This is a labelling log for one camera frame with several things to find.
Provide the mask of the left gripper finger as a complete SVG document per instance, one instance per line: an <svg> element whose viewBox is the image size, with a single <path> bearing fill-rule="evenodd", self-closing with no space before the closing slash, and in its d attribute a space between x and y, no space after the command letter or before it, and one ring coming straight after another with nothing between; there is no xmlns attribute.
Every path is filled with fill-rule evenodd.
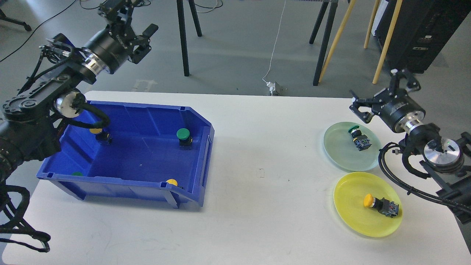
<svg viewBox="0 0 471 265"><path fill-rule="evenodd" d="M105 29L98 32L98 39L111 37L118 41L141 41L132 26L132 14L141 0L106 0L99 5L98 14L107 21Z"/></svg>
<svg viewBox="0 0 471 265"><path fill-rule="evenodd" d="M151 36L158 30L158 25L150 24L141 35L130 41L130 62L138 64L150 52Z"/></svg>

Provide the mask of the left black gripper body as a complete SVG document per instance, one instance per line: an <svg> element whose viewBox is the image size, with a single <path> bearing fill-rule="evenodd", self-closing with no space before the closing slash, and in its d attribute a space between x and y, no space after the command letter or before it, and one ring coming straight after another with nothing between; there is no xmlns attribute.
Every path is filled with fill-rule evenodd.
<svg viewBox="0 0 471 265"><path fill-rule="evenodd" d="M113 39L107 29L97 32L83 48L104 62L104 70L109 74L114 74L128 60L128 49Z"/></svg>

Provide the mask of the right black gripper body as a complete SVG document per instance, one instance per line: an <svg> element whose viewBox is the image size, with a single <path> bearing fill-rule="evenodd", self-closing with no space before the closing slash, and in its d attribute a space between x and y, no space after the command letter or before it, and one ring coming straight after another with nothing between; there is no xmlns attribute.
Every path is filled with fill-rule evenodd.
<svg viewBox="0 0 471 265"><path fill-rule="evenodd" d="M409 97L404 89L396 93L388 92L386 88L377 92L379 105L376 114L394 133L410 134L415 128L424 125L422 122L425 110Z"/></svg>

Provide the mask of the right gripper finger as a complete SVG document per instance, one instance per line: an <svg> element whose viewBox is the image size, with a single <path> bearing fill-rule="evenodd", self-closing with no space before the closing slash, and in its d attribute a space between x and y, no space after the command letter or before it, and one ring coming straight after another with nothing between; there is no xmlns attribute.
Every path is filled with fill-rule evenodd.
<svg viewBox="0 0 471 265"><path fill-rule="evenodd" d="M352 95L349 109L364 123L370 123L373 116L379 115L379 109L385 104L383 99L376 97L362 99L355 92L349 92Z"/></svg>
<svg viewBox="0 0 471 265"><path fill-rule="evenodd" d="M391 79L389 87L386 89L385 101L392 101L393 99L411 99L410 93L418 92L422 89L420 82L407 68L402 70L394 68L390 70L390 75Z"/></svg>

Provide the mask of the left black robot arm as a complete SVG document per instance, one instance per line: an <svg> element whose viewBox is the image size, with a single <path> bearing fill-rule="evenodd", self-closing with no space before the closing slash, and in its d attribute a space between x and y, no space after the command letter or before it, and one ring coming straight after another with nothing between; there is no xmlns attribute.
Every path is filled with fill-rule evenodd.
<svg viewBox="0 0 471 265"><path fill-rule="evenodd" d="M1 212L7 222L1 234L28 235L41 248L19 243L37 252L49 252L50 236L35 230L24 219L30 203L25 187L8 185L7 178L24 162L42 161L61 151L60 138L67 126L104 129L110 118L89 104L77 89L81 82L94 84L103 71L114 74L124 62L138 64L151 50L150 38L158 30L151 24L141 35L132 26L141 0L105 0L98 6L106 27L84 47L75 47L57 34L40 47L40 58L17 95L1 105Z"/></svg>

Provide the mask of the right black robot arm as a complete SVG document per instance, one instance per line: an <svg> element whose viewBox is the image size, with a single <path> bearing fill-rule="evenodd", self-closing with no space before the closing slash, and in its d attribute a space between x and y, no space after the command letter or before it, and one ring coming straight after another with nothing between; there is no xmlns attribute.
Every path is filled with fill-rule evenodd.
<svg viewBox="0 0 471 265"><path fill-rule="evenodd" d="M409 96L420 89L410 71L393 69L388 87L371 98L353 94L350 109L364 123L378 116L394 133L406 134L399 143L388 143L379 151L379 166L387 178L408 194L447 206L462 224L467 224L471 218L470 166L464 162L470 156L471 136L465 131L457 140L443 138L438 126L425 124L425 110ZM434 179L441 187L437 194L421 191L395 176L386 164L389 150L402 154L402 164L409 173Z"/></svg>

